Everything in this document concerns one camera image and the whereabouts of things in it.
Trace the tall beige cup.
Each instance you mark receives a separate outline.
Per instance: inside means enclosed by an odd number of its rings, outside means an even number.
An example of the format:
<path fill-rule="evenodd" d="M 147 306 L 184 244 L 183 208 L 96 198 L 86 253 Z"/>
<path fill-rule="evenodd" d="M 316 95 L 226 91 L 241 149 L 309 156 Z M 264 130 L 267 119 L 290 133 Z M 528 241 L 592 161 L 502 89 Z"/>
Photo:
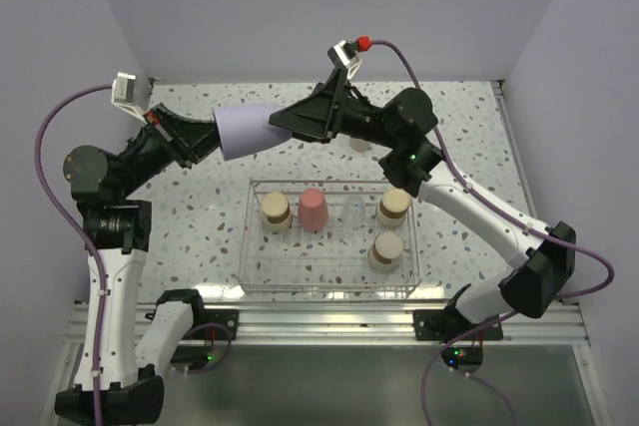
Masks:
<path fill-rule="evenodd" d="M 364 153 L 371 149 L 371 143 L 369 141 L 358 138 L 350 138 L 349 146 L 358 153 Z"/>

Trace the red plastic cup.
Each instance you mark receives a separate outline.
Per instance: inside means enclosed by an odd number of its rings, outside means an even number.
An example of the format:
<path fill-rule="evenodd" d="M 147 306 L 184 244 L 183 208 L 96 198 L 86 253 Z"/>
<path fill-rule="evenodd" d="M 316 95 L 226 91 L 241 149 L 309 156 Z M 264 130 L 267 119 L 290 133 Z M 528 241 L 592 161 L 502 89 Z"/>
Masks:
<path fill-rule="evenodd" d="M 324 193 L 316 188 L 308 188 L 299 198 L 298 219 L 307 231 L 320 231 L 328 223 L 328 207 Z"/>

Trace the cream steel cup brown band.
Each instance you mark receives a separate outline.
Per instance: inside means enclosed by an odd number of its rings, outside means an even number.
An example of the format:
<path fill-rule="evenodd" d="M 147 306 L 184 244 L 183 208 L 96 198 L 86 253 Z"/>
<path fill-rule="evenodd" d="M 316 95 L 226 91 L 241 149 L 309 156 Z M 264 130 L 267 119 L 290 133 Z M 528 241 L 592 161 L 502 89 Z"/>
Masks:
<path fill-rule="evenodd" d="M 411 204 L 410 196 L 402 189 L 391 189 L 383 194 L 376 207 L 376 218 L 385 226 L 399 226 Z"/>

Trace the steel cup back row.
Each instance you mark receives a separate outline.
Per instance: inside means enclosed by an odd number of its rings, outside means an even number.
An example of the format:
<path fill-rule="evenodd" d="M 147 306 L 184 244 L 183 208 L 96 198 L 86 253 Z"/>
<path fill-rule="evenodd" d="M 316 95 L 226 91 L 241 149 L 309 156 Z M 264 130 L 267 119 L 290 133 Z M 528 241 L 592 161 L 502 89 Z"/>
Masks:
<path fill-rule="evenodd" d="M 367 259 L 373 270 L 389 273 L 399 267 L 403 253 L 403 239 L 392 231 L 385 231 L 373 241 L 368 250 Z"/>

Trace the purple plastic cup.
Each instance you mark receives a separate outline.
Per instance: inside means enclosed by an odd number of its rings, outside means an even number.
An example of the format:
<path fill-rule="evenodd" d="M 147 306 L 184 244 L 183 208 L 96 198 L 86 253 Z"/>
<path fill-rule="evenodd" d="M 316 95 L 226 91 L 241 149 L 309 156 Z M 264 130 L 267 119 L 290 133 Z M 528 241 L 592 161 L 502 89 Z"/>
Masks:
<path fill-rule="evenodd" d="M 286 129 L 270 124 L 278 105 L 225 106 L 215 109 L 215 122 L 220 136 L 220 150 L 228 162 L 271 149 L 292 138 Z"/>

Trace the clear glass cup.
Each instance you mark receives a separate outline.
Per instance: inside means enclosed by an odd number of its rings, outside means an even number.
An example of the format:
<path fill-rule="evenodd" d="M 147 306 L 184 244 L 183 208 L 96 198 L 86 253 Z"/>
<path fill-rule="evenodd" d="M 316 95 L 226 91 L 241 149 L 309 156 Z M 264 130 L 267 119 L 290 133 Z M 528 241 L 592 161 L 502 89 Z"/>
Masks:
<path fill-rule="evenodd" d="M 365 228 L 367 219 L 366 202 L 362 196 L 349 196 L 344 203 L 341 220 L 353 231 Z"/>

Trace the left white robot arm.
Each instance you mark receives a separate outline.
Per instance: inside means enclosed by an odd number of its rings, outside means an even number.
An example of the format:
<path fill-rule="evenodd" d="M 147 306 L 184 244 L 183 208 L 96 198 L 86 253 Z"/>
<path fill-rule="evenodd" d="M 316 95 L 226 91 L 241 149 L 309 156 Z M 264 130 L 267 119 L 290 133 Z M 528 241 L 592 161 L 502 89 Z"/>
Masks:
<path fill-rule="evenodd" d="M 73 385 L 57 394 L 56 413 L 80 425 L 150 425 L 163 409 L 163 374 L 183 338 L 232 341 L 207 316 L 194 289 L 161 294 L 143 337 L 135 335 L 138 289 L 152 229 L 152 206 L 129 196 L 167 166 L 188 169 L 221 142 L 215 121 L 181 117 L 163 105 L 118 155 L 74 149 L 63 172 L 83 219 L 89 251 L 90 299 L 83 357 Z"/>

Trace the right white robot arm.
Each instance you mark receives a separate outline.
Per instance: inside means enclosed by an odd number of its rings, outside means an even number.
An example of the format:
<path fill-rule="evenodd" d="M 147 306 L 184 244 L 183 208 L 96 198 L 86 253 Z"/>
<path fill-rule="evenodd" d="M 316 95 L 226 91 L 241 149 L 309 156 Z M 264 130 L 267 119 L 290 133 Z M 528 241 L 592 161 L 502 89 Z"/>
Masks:
<path fill-rule="evenodd" d="M 453 297 L 444 315 L 453 337 L 467 338 L 481 322 L 511 310 L 541 317 L 574 270 L 572 227 L 549 226 L 473 185 L 428 139 L 438 119 L 421 89 L 406 88 L 376 107 L 344 70 L 334 69 L 308 97 L 271 114 L 270 123 L 306 142 L 327 143 L 344 134 L 388 148 L 378 163 L 394 187 L 453 216 L 510 266 L 505 276 Z"/>

